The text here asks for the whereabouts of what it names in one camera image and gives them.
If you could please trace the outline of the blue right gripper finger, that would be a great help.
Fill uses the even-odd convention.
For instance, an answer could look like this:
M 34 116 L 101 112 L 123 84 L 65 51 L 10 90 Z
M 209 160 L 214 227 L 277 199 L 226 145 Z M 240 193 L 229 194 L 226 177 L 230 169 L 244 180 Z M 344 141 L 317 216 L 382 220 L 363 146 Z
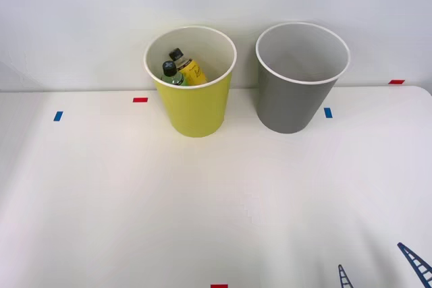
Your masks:
M 338 265 L 338 272 L 341 288 L 353 288 L 354 286 L 352 285 L 348 275 L 346 274 L 346 271 L 344 270 L 344 267 L 341 264 Z
M 402 242 L 398 243 L 398 248 L 415 271 L 423 287 L 431 288 L 431 266 Z

